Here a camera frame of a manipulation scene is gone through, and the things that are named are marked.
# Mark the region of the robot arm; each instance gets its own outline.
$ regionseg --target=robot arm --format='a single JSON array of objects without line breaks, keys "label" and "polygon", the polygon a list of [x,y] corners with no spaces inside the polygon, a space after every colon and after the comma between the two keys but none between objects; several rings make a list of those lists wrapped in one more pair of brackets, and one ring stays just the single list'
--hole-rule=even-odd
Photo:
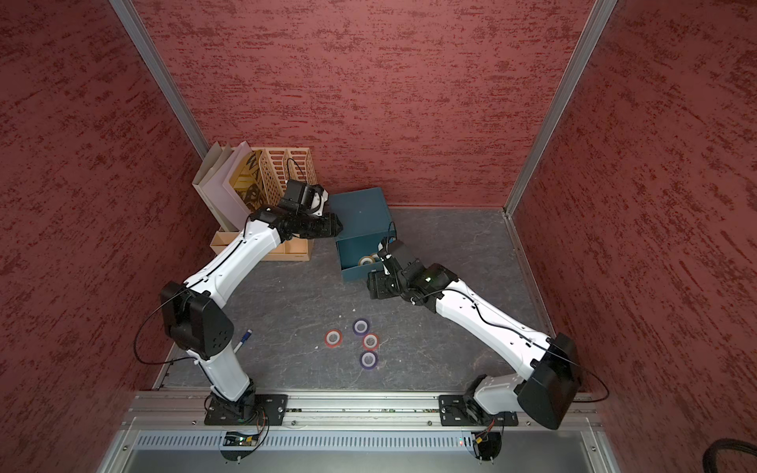
[{"label": "robot arm", "polygon": [[282,241],[336,236],[342,225],[324,213],[329,193],[319,185],[296,180],[278,206],[252,213],[239,235],[183,285],[168,283],[160,293],[166,335],[195,358],[211,384],[215,401],[230,418],[249,419],[254,395],[252,381],[239,365],[231,345],[234,325],[223,313],[241,280]]},{"label": "robot arm", "polygon": [[554,340],[509,317],[439,264],[422,265],[399,240],[384,238],[378,256],[384,272],[368,274],[372,299],[400,296],[461,325],[502,356],[516,375],[479,377],[469,388],[469,416],[485,425],[488,415],[520,405],[536,422],[557,429],[581,385],[570,338]]}]

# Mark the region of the open blue box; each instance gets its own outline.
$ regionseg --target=open blue box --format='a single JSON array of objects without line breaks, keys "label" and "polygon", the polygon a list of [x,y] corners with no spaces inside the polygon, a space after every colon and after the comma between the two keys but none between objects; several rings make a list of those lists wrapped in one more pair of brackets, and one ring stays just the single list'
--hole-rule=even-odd
[{"label": "open blue box", "polygon": [[[342,280],[365,281],[369,272],[382,271],[381,261],[358,266],[360,258],[379,250],[381,239],[389,232],[391,214],[381,188],[329,195],[329,206],[344,227],[335,239]],[[394,228],[391,236],[397,236]]]}]

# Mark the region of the cardboard box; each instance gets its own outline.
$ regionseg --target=cardboard box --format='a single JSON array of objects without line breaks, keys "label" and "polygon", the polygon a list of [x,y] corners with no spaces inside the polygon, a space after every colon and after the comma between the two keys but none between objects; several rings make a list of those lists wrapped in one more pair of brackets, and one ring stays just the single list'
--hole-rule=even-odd
[{"label": "cardboard box", "polygon": [[263,150],[252,150],[245,155],[239,165],[229,174],[228,182],[223,187],[231,194],[236,192],[250,212],[266,204],[266,194],[263,190],[263,177],[260,175],[260,158]]},{"label": "cardboard box", "polygon": [[[239,232],[218,231],[210,241],[210,249],[216,254],[220,254],[229,243],[237,238]],[[271,250],[262,261],[310,261],[313,254],[313,240],[304,240],[302,238],[293,238],[281,243]]]},{"label": "cardboard box", "polygon": [[234,225],[236,230],[245,227],[247,216],[250,215],[251,210],[228,181],[238,169],[239,163],[246,161],[250,155],[252,155],[252,148],[247,142],[240,143],[215,174],[209,177],[204,184],[200,183],[205,196]]},{"label": "cardboard box", "polygon": [[205,205],[207,205],[207,208],[210,209],[210,212],[213,214],[213,216],[216,217],[216,221],[219,225],[221,225],[221,228],[225,232],[233,232],[234,230],[236,230],[236,227],[229,221],[229,219],[226,218],[225,215],[223,215],[223,213],[221,213],[218,207],[213,204],[212,200],[208,198],[202,188],[207,184],[210,178],[216,174],[216,171],[218,171],[218,169],[223,166],[223,164],[227,159],[229,159],[229,156],[231,155],[231,146],[227,145],[221,148],[221,145],[216,142],[205,155],[205,159],[202,160],[200,169],[199,171],[197,171],[197,174],[195,174],[195,179],[192,181],[192,186],[200,195]]}]

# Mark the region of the ventilation grille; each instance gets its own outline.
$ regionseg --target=ventilation grille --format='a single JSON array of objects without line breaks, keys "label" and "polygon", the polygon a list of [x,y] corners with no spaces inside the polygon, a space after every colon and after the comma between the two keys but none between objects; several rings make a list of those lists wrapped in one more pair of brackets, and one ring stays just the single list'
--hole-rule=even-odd
[{"label": "ventilation grille", "polygon": [[137,450],[218,450],[223,432],[143,431]]},{"label": "ventilation grille", "polygon": [[[224,432],[143,431],[135,450],[239,450],[224,447]],[[271,431],[260,450],[359,451],[359,452],[451,452],[472,448],[468,431],[443,432],[348,432]]]},{"label": "ventilation grille", "polygon": [[271,432],[260,449],[451,451],[467,450],[470,434],[462,432]]}]

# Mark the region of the red tape roll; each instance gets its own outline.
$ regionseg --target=red tape roll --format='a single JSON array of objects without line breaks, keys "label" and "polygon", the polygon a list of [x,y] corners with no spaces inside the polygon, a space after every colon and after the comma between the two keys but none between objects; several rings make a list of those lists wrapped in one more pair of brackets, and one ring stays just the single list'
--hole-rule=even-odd
[{"label": "red tape roll", "polygon": [[327,347],[336,348],[341,345],[344,337],[341,335],[341,332],[339,330],[333,328],[332,330],[326,332],[326,336],[323,338],[323,340],[326,341]]},{"label": "red tape roll", "polygon": [[374,351],[379,347],[379,336],[376,334],[367,334],[363,337],[363,348],[368,351]]}]

